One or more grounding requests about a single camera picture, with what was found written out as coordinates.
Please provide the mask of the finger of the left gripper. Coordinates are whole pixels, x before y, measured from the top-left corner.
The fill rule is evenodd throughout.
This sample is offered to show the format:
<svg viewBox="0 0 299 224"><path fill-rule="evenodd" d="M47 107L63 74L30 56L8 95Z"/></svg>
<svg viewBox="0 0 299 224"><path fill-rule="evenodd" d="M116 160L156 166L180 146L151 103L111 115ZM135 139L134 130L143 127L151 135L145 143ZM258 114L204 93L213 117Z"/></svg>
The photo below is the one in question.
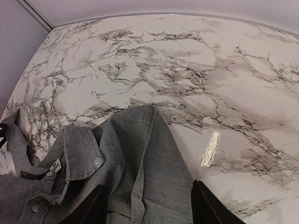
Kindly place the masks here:
<svg viewBox="0 0 299 224"><path fill-rule="evenodd" d="M8 130L8 125L4 123L0 123L0 146L3 146L7 139L6 139L6 131Z"/></svg>

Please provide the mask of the grey button-up shirt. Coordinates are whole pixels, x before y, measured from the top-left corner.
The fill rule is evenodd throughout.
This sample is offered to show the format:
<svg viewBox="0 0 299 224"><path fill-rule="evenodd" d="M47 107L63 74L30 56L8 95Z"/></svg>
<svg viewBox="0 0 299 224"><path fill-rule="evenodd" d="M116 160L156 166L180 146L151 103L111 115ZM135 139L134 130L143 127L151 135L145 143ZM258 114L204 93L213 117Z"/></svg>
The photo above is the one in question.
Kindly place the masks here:
<svg viewBox="0 0 299 224"><path fill-rule="evenodd" d="M60 224L97 185L107 191L106 224L192 223L192 179L153 105L95 129L65 126L42 161L18 122L18 113L3 120L16 174L0 177L1 223Z"/></svg>

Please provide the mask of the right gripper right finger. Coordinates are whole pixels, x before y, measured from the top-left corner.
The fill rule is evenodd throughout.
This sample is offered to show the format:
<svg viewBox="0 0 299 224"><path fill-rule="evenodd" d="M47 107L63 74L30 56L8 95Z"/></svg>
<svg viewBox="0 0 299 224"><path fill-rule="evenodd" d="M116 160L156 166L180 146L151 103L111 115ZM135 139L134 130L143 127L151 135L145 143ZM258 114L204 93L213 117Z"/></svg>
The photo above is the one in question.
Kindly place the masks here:
<svg viewBox="0 0 299 224"><path fill-rule="evenodd" d="M202 181L193 182L191 202L194 224L245 224Z"/></svg>

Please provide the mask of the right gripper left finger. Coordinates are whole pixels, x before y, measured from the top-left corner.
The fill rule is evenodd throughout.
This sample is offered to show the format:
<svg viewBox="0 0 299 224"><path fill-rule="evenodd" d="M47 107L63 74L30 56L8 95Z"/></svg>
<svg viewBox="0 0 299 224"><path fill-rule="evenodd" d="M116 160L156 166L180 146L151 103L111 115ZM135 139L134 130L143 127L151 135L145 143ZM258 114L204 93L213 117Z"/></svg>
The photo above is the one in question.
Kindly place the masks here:
<svg viewBox="0 0 299 224"><path fill-rule="evenodd" d="M97 185L83 202L61 224L105 224L107 220L107 191Z"/></svg>

